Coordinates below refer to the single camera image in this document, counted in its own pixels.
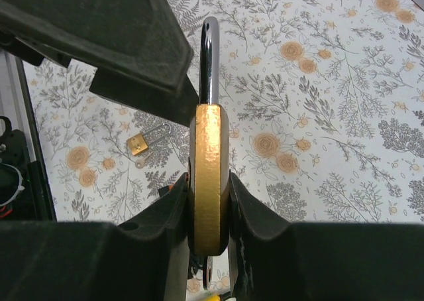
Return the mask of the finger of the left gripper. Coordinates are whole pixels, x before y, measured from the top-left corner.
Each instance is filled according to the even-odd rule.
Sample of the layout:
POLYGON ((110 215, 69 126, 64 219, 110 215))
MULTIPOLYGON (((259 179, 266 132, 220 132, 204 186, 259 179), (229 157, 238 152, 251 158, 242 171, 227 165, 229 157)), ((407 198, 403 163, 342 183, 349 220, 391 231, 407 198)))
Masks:
POLYGON ((167 0, 1 0, 1 48, 180 95, 193 51, 167 0))
POLYGON ((168 92, 105 69, 95 73, 89 91, 109 101, 189 127, 199 96, 185 77, 181 91, 168 92))

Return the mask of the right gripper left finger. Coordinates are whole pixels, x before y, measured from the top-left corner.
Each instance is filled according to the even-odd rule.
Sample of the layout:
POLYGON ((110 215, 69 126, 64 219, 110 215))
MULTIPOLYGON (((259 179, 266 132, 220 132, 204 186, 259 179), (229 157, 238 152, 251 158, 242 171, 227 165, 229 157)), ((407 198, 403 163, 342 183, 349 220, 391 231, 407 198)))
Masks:
POLYGON ((187 177, 121 225, 1 223, 2 300, 184 300, 187 177))

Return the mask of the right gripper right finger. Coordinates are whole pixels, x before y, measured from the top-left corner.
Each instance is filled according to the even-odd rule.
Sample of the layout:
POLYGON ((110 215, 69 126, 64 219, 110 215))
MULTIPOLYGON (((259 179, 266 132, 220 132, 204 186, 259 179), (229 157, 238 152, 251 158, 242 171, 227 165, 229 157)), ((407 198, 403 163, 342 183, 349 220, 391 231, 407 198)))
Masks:
POLYGON ((291 223, 235 175, 228 246, 237 300, 422 300, 423 226, 291 223))

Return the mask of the large brass padlock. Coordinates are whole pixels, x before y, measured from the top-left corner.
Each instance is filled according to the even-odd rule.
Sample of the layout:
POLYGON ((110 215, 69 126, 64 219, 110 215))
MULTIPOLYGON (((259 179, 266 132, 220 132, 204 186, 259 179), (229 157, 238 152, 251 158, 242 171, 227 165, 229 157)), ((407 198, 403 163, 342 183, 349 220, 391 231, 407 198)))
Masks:
POLYGON ((220 255, 229 240, 229 118, 219 103, 219 22, 202 26, 199 103, 189 127, 190 245, 200 256, 220 255))

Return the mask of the large brass padlock key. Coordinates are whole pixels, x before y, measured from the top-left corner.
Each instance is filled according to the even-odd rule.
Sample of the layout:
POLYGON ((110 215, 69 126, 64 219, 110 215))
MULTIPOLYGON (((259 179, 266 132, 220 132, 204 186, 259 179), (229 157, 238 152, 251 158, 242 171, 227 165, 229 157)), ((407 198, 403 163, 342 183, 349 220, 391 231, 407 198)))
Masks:
POLYGON ((203 259, 203 289, 209 290, 211 286, 211 279, 213 274, 213 257, 207 256, 203 259))

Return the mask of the small brass padlock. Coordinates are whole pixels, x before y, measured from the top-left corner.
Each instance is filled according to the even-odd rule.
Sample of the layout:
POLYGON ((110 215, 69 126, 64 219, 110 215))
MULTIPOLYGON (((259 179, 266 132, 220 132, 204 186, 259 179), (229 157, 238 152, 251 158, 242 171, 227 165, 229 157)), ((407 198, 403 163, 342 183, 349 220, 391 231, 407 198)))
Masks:
POLYGON ((148 131, 139 132, 127 139, 127 147, 133 156, 146 152, 150 146, 160 142, 170 135, 172 127, 163 123, 148 131))

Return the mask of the yellow padlock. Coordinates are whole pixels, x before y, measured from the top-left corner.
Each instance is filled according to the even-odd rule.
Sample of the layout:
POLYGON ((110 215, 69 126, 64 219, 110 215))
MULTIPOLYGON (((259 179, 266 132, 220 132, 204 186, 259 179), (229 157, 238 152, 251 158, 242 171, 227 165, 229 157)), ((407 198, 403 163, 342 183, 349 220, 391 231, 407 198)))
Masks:
POLYGON ((202 299, 202 301, 224 301, 230 297, 231 295, 228 292, 222 294, 210 294, 207 295, 204 299, 202 299))

